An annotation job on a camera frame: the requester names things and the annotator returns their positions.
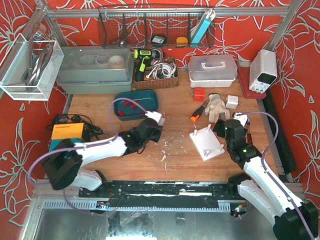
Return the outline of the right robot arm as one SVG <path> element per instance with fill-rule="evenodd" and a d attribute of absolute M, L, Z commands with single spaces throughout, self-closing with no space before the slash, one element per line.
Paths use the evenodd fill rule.
<path fill-rule="evenodd" d="M 225 139 L 230 158 L 243 170 L 228 178 L 230 193 L 249 201 L 269 221 L 278 240 L 319 239 L 317 207 L 305 203 L 277 177 L 263 154 L 247 142 L 241 122 L 220 119 L 213 132 Z"/>

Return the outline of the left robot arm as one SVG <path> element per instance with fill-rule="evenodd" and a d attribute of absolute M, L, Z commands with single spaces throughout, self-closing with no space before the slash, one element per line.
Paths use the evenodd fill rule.
<path fill-rule="evenodd" d="M 96 191 L 102 186 L 104 176 L 99 170 L 84 166 L 111 157 L 138 153 L 149 141 L 160 139 L 165 118 L 156 111 L 147 111 L 145 119 L 137 126 L 117 135 L 93 142 L 72 142 L 64 139 L 45 154 L 43 168 L 53 190 L 69 186 Z"/>

